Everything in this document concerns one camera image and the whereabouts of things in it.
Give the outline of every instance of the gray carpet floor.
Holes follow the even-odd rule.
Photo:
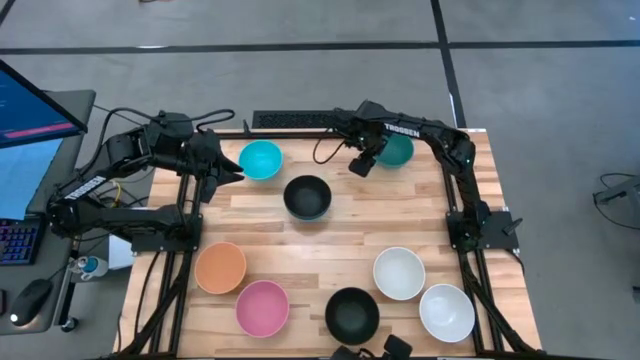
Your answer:
[[[449,41],[640,37],[640,1],[441,2]],[[437,41],[432,15],[420,0],[18,0],[0,26],[0,48]],[[439,50],[0,57],[41,88],[95,89],[106,108],[235,109],[236,120],[220,127],[240,127],[253,110],[353,108],[365,98],[454,124]],[[604,188],[602,173],[640,173],[640,48],[453,50],[452,57],[467,125],[488,129],[507,204],[524,218],[518,234],[544,348],[637,359],[640,239],[603,219],[591,194]],[[104,115],[93,111],[78,164],[91,156]],[[108,134],[129,128],[114,121]],[[150,184],[128,188],[146,196]],[[626,210],[624,201],[604,208],[634,223]],[[122,271],[79,285],[72,315],[81,327],[0,337],[0,357],[109,353],[127,281]]]

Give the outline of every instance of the orange bowl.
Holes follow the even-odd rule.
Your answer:
[[[240,248],[220,242],[204,249],[196,261],[195,276],[200,288],[220,295],[235,289],[247,272],[247,260]]]

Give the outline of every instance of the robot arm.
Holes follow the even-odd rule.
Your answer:
[[[188,235],[189,221],[178,205],[156,210],[114,209],[90,196],[110,179],[127,177],[148,166],[194,176],[202,185],[203,202],[211,200],[218,186],[244,178],[237,174],[242,168],[224,156],[212,130],[194,132],[187,116],[161,112],[148,125],[110,137],[86,166],[58,186],[47,206],[52,230],[74,237],[102,228],[129,241],[135,235]]]
[[[463,203],[464,228],[471,238],[481,236],[481,227],[491,211],[480,199],[473,172],[476,148],[467,133],[439,120],[393,113],[368,100],[355,112],[336,109],[336,115],[334,131],[345,138],[347,147],[362,151],[349,165],[349,170],[362,177],[375,165],[375,157],[384,149],[389,135],[395,133],[426,142],[438,162],[456,179]]]

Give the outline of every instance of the white bowl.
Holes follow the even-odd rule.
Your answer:
[[[420,299],[420,320],[429,334],[447,343],[464,340],[476,322],[471,300],[453,285],[433,285]]]
[[[384,250],[373,264],[373,279],[383,294],[394,300],[409,300],[424,288],[426,274],[413,251],[401,247]]]

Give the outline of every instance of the pink bowl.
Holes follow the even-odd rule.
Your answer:
[[[236,301],[236,319],[244,332],[257,338],[274,335],[289,317],[289,299],[284,289],[273,281],[249,284]]]

